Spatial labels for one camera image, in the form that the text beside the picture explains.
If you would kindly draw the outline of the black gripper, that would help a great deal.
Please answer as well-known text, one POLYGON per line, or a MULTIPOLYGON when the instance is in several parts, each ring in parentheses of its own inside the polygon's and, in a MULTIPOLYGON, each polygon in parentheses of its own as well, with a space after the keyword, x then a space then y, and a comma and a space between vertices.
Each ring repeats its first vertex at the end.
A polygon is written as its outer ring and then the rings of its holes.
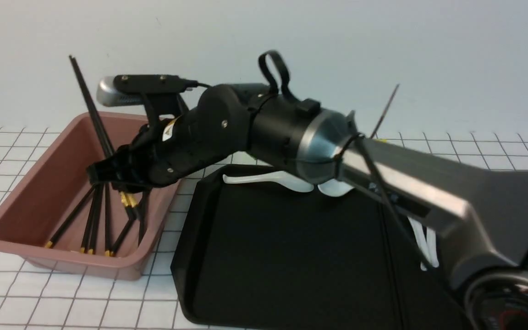
POLYGON ((213 165, 247 144, 251 92, 239 84, 219 84, 201 95, 195 108, 181 115, 159 137, 129 156, 113 155, 86 167, 90 183, 109 182, 120 192, 165 187, 213 165))

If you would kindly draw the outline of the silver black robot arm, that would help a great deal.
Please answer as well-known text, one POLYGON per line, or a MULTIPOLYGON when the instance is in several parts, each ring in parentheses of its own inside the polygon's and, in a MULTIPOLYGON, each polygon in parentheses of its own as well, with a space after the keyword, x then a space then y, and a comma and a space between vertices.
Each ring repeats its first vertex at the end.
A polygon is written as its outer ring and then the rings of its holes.
POLYGON ((439 236, 446 286, 478 330, 528 330, 528 170, 494 171, 365 137, 354 114, 272 84, 217 84, 87 168, 128 192, 166 187, 245 152, 311 184, 345 182, 439 236))

